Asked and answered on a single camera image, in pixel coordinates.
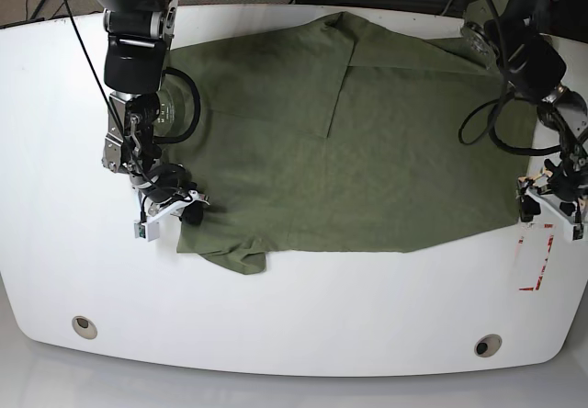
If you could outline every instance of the circular hole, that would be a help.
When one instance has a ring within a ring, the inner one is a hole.
[[[503,344],[503,339],[497,334],[484,336],[476,343],[474,352],[478,357],[491,357],[496,354]]]
[[[84,316],[75,316],[72,319],[73,330],[84,339],[94,339],[98,336],[96,326]]]

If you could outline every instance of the white table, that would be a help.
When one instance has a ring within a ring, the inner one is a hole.
[[[339,10],[184,7],[173,46]],[[422,38],[458,36],[461,23],[347,10]],[[101,16],[78,21],[101,70]],[[587,97],[588,47],[555,41],[569,66],[566,83]],[[181,367],[306,376],[504,368],[560,351],[588,279],[588,247],[565,243],[557,225],[529,231],[522,245],[524,230],[514,226],[408,255],[272,254],[265,273],[238,275],[177,255],[176,219],[154,243],[133,239],[136,202],[128,178],[100,163],[107,112],[67,20],[0,31],[0,57],[0,272],[28,337]],[[553,140],[537,130],[537,144]],[[541,288],[519,290],[535,286],[550,234]],[[96,324],[96,339],[74,332],[76,315]],[[474,346],[486,334],[499,334],[503,346],[480,358]]]

